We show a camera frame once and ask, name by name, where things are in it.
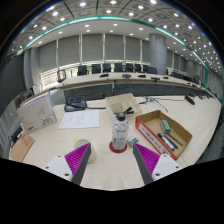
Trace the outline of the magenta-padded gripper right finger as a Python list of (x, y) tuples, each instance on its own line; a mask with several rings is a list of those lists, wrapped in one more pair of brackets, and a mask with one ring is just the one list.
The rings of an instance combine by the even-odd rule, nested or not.
[(169, 155), (158, 155), (137, 143), (133, 145), (133, 154), (145, 185), (182, 169)]

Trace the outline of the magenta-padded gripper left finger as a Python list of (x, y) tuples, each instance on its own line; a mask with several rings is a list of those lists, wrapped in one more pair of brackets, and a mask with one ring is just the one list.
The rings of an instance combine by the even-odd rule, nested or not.
[(66, 155), (57, 155), (43, 169), (80, 185), (91, 155), (91, 144), (84, 144)]

